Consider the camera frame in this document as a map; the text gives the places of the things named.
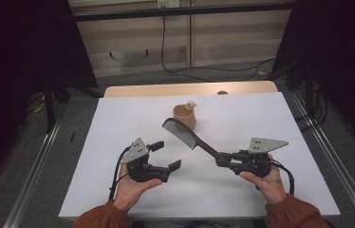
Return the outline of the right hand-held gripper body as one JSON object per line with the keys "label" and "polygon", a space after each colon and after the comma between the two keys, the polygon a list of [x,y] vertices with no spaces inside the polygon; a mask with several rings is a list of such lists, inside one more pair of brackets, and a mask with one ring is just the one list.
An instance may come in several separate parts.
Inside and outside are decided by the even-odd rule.
{"label": "right hand-held gripper body", "polygon": [[287,141],[252,138],[247,150],[232,153],[232,161],[229,162],[229,168],[236,175],[245,171],[259,178],[264,178],[271,171],[272,161],[269,153],[288,144]]}

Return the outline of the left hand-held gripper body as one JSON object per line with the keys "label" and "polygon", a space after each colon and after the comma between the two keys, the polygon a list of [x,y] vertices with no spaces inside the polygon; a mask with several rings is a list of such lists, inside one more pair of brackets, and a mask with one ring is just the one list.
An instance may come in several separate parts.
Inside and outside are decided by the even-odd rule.
{"label": "left hand-held gripper body", "polygon": [[137,138],[127,149],[121,159],[121,164],[126,164],[132,180],[145,182],[159,179],[167,182],[170,172],[167,167],[158,167],[149,163],[149,155],[152,151],[147,148],[142,138]]}

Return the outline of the black comb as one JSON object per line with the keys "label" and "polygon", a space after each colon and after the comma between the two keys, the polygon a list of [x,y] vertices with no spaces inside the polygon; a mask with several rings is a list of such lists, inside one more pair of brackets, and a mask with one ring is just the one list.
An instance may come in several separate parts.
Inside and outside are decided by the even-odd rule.
{"label": "black comb", "polygon": [[185,123],[175,118],[168,118],[162,124],[162,127],[169,131],[171,134],[180,139],[189,148],[194,150],[197,146],[202,148],[205,152],[210,154],[217,160],[223,160],[224,157],[220,155],[215,149],[213,149],[206,142],[201,140],[199,136]]}

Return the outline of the beige cup with bear figure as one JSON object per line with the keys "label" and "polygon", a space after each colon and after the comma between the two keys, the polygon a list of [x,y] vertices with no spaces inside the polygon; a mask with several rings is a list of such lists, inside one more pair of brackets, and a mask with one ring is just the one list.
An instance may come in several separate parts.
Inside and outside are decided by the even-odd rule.
{"label": "beige cup with bear figure", "polygon": [[173,116],[175,119],[186,124],[190,129],[196,127],[196,114],[195,114],[196,103],[194,101],[189,101],[186,104],[177,104],[173,108]]}

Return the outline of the person's right hand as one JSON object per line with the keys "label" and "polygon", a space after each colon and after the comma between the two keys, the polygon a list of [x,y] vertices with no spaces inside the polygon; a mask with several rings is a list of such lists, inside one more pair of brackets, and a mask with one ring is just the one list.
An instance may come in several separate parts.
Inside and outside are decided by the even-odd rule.
{"label": "person's right hand", "polygon": [[246,171],[241,172],[239,176],[242,179],[253,183],[259,189],[267,204],[277,204],[287,197],[280,171],[275,166],[271,167],[270,173],[265,178],[259,178]]}

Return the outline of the person's left hand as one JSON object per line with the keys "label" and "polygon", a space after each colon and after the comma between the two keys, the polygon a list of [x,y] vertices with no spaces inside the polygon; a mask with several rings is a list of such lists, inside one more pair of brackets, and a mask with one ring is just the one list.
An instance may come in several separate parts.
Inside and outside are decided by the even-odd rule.
{"label": "person's left hand", "polygon": [[126,165],[121,167],[120,181],[118,182],[116,196],[113,205],[124,212],[128,212],[147,190],[162,185],[159,179],[152,179],[145,182],[136,182],[128,174]]}

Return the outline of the wooden table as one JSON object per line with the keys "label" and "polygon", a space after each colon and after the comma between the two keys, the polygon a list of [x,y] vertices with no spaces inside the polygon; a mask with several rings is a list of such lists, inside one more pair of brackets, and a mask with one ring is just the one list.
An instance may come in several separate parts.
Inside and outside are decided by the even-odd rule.
{"label": "wooden table", "polygon": [[168,85],[121,85],[110,86],[104,92],[104,98],[117,97],[154,97],[189,96],[242,93],[269,93],[278,89],[271,81],[192,83]]}

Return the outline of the black metal stand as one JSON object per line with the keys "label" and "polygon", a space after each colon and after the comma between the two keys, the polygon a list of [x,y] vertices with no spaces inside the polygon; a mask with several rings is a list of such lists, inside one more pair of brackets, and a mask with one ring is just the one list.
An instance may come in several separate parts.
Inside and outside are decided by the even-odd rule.
{"label": "black metal stand", "polygon": [[47,133],[49,133],[55,125],[55,113],[53,109],[53,98],[52,98],[52,91],[50,86],[50,79],[46,78],[45,80],[45,106],[47,111]]}
{"label": "black metal stand", "polygon": [[314,104],[313,104],[313,75],[311,72],[310,64],[307,64],[307,77],[306,77],[306,108],[308,115],[314,117]]}

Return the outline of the beige long cabinet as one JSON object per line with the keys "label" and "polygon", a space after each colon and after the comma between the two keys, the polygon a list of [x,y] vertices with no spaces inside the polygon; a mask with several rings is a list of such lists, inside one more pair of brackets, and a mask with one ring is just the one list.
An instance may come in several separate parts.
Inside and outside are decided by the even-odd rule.
{"label": "beige long cabinet", "polygon": [[[130,10],[180,10],[289,0],[179,0],[160,9],[157,0],[68,0],[75,15]],[[167,67],[260,61],[276,56],[287,9],[87,21],[77,24],[96,77]]]}

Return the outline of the black curtain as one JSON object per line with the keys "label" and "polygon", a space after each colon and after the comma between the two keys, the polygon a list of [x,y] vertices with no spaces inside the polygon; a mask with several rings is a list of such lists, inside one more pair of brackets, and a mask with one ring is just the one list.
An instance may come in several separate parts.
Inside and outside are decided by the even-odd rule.
{"label": "black curtain", "polygon": [[47,87],[97,81],[69,0],[0,0],[0,161],[26,117],[28,99]]}
{"label": "black curtain", "polygon": [[274,72],[288,86],[311,74],[355,129],[355,0],[294,0]]}

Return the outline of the metal floor rail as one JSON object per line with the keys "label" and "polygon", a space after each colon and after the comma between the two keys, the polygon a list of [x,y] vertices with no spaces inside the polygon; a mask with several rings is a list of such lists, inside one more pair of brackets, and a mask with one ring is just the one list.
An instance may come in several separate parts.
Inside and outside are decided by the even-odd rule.
{"label": "metal floor rail", "polygon": [[56,120],[50,125],[49,131],[46,133],[45,139],[40,147],[37,157],[28,173],[23,187],[12,205],[7,219],[2,228],[19,228],[23,216],[28,208],[28,204],[33,195],[34,189],[44,168],[47,156],[55,141],[59,130],[60,121]]}
{"label": "metal floor rail", "polygon": [[305,115],[305,119],[308,124],[307,129],[312,132],[314,138],[319,143],[321,149],[327,157],[328,162],[330,163],[342,186],[345,188],[347,195],[350,197],[350,200],[355,206],[355,180],[350,176],[345,165],[336,153],[336,150],[328,140],[321,126],[310,117],[309,113],[307,112],[306,102],[304,99],[298,93],[293,94],[292,98],[295,101],[299,111]]}

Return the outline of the white wall socket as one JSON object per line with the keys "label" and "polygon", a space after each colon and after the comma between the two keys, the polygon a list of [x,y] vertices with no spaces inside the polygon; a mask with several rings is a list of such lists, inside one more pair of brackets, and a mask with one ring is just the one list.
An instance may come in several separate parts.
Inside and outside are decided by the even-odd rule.
{"label": "white wall socket", "polygon": [[157,0],[158,7],[164,8],[178,8],[180,6],[179,0]]}

